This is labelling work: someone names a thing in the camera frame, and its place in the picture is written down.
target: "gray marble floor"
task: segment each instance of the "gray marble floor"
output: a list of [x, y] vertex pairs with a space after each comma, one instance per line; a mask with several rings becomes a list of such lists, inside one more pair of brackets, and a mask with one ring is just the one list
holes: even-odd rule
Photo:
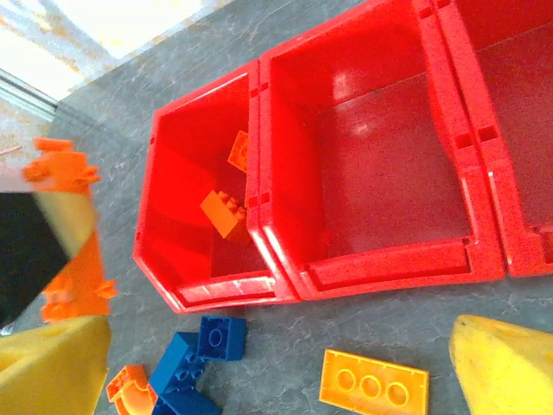
[[[50, 137], [71, 138], [102, 169], [95, 185], [111, 301], [109, 379], [127, 364], [151, 372], [172, 334], [197, 330], [177, 316], [131, 258], [153, 111], [360, 0], [235, 0], [62, 102]], [[40, 324], [38, 299], [16, 330]], [[383, 292], [291, 306], [224, 310], [248, 320], [246, 357], [213, 363], [199, 389], [224, 414], [348, 413], [318, 401], [325, 348], [430, 371], [430, 413], [467, 415], [448, 356], [455, 318], [472, 313], [553, 331], [553, 279]], [[105, 395], [97, 414], [115, 414]]]

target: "orange duplo brick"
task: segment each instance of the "orange duplo brick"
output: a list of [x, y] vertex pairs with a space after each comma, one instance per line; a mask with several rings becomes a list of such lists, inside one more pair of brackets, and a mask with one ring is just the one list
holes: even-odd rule
[[236, 198], [212, 190], [200, 208], [223, 239], [243, 246], [250, 244], [251, 237], [245, 225], [246, 210], [239, 206]]
[[248, 171], [248, 133], [240, 131], [236, 136], [228, 162], [237, 169]]
[[327, 349], [319, 400], [375, 415], [424, 415], [429, 373], [387, 361]]
[[119, 415], [150, 415], [157, 400], [140, 365], [123, 367], [105, 391]]

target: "orange plastic piece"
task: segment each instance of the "orange plastic piece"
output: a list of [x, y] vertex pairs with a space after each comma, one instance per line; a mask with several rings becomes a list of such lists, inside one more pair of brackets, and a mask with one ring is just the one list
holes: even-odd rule
[[228, 162], [243, 172], [248, 172], [248, 133], [240, 131], [234, 140]]
[[105, 391], [119, 415], [150, 415], [157, 400], [140, 365], [123, 367]]
[[[92, 197], [90, 185], [100, 179], [99, 169], [87, 165], [84, 153], [74, 151], [67, 140], [36, 138], [35, 147], [41, 156], [23, 168], [23, 176], [35, 190]], [[110, 314], [109, 299], [117, 295], [117, 290], [115, 281], [104, 280], [97, 231], [42, 294], [46, 298], [41, 309], [45, 322]]]
[[365, 415], [424, 415], [429, 373], [327, 349], [319, 400]]
[[245, 226], [246, 210], [239, 206], [238, 200], [225, 192], [209, 192], [200, 204], [217, 232], [226, 240], [246, 246], [251, 242]]

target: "blue lego brick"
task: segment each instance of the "blue lego brick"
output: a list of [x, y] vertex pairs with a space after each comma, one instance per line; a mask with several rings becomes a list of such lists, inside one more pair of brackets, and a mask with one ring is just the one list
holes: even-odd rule
[[166, 407], [175, 415], [220, 415], [221, 410], [206, 396], [196, 391], [171, 392], [160, 396]]
[[244, 356], [245, 320], [203, 316], [198, 356], [214, 361], [239, 361]]
[[197, 333], [175, 333], [149, 383], [158, 395], [194, 389], [206, 361], [197, 355]]
[[169, 408], [162, 398], [157, 398], [152, 415], [175, 415], [175, 413], [171, 408]]

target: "storage bin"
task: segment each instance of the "storage bin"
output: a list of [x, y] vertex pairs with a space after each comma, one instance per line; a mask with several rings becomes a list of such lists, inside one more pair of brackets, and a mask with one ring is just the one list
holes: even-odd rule
[[253, 61], [154, 116], [134, 259], [174, 312], [298, 301], [279, 265], [270, 270], [253, 243], [222, 239], [200, 209], [214, 189], [245, 201], [246, 174], [227, 158], [257, 122], [257, 84]]
[[425, 0], [365, 2], [261, 57], [249, 214], [302, 298], [504, 276], [450, 63]]
[[436, 0], [514, 277], [553, 272], [553, 2]]

